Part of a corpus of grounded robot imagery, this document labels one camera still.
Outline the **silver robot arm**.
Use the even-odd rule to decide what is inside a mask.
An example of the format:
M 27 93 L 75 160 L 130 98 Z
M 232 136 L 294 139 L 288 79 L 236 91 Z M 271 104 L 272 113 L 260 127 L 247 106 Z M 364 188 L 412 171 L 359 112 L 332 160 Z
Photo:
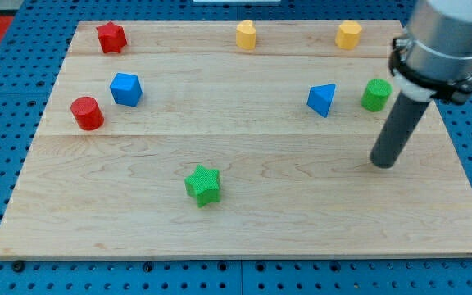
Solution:
M 389 69 L 414 102 L 472 95 L 472 0 L 419 0 L 393 40 Z

